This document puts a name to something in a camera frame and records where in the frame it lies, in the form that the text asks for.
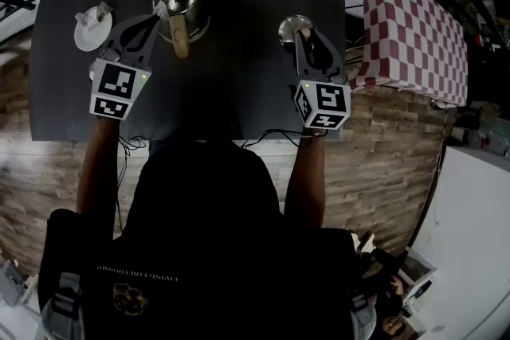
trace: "dark gray tabletop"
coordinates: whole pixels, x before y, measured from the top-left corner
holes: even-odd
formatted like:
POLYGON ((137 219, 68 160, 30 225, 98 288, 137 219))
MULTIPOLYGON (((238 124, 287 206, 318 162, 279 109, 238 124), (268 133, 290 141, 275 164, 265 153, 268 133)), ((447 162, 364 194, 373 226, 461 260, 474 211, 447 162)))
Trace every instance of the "dark gray tabletop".
MULTIPOLYGON (((151 0, 41 0, 29 66, 33 140, 87 140, 96 117, 88 113, 88 66, 99 51, 74 44, 74 15, 101 1, 115 7, 114 24, 152 11, 151 0)), ((211 24, 177 59, 171 45, 156 41, 152 77, 122 123, 125 137, 163 139, 178 127, 198 139, 236 131, 255 139, 268 128, 300 130, 289 86, 296 83, 292 55, 278 42, 280 22, 309 17, 343 54, 343 0, 207 0, 211 24)))

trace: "wooden handle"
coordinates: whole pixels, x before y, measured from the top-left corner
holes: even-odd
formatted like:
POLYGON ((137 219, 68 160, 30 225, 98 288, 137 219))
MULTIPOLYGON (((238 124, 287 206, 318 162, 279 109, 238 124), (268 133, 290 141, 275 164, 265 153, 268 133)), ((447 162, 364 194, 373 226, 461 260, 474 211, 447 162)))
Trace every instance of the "wooden handle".
POLYGON ((182 14, 170 16, 170 33, 177 57, 181 59, 188 57, 190 39, 186 30, 186 20, 182 14))

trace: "stainless steel pitcher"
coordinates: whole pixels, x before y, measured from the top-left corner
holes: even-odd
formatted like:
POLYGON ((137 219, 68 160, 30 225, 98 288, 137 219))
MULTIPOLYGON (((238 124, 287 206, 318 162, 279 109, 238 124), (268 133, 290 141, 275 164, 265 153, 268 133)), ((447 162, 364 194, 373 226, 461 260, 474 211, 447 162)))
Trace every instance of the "stainless steel pitcher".
MULTIPOLYGON (((152 0, 154 9, 160 0, 152 0)), ((197 41, 207 31, 210 16, 202 0, 163 0, 167 6, 169 22, 162 23, 159 33, 174 45, 178 58, 189 54, 189 43, 197 41)))

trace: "logo on shirt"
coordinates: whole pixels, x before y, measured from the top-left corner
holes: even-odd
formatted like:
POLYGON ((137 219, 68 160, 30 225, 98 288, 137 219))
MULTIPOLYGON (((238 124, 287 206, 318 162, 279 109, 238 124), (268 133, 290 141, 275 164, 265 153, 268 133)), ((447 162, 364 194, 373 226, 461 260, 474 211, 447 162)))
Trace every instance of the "logo on shirt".
POLYGON ((118 283, 113 287, 113 304, 124 315, 136 316, 143 313, 143 307, 148 301, 135 287, 130 287, 127 283, 118 283))

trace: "red and white checkered cloth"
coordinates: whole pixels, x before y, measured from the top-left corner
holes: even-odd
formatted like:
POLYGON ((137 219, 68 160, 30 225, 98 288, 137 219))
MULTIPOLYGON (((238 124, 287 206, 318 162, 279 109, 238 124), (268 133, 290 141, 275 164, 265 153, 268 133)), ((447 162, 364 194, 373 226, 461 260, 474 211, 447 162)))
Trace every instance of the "red and white checkered cloth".
POLYGON ((434 0, 363 0, 363 6, 365 48, 353 91, 385 84, 465 105, 467 47, 458 21, 434 0))

